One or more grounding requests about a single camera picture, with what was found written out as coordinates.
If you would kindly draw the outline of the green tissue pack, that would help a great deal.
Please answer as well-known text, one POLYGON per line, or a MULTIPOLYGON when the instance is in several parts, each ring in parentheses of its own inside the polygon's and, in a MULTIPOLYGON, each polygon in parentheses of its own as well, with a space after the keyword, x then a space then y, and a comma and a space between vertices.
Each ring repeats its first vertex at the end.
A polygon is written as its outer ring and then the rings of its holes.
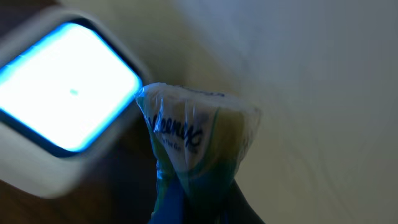
POLYGON ((185 223, 222 223, 224 199, 259 127, 259 109, 234 96, 165 83, 144 86, 136 103, 157 160, 152 216, 177 177, 185 223))

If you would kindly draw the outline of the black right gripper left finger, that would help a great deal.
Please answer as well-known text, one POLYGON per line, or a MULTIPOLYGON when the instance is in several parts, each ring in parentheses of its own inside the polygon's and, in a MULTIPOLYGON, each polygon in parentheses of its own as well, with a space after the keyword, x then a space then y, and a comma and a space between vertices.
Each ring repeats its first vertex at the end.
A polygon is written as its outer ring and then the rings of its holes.
POLYGON ((148 224, 184 224, 185 223, 185 192, 177 177, 175 177, 161 203, 148 224))

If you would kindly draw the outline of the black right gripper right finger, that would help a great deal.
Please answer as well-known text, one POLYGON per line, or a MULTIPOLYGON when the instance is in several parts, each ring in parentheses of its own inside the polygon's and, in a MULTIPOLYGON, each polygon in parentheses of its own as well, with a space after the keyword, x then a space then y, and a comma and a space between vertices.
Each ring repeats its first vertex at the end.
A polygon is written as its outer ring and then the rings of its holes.
POLYGON ((222 211, 224 224, 265 224, 252 209, 234 180, 224 199, 222 211))

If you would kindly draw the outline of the white barcode scanner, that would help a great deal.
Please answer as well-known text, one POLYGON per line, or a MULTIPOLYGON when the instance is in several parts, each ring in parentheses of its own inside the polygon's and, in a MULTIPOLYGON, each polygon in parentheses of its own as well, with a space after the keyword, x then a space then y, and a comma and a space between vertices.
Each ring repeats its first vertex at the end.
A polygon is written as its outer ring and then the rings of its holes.
POLYGON ((87 13, 50 7, 1 41, 1 180, 72 191, 140 115, 139 58, 87 13))

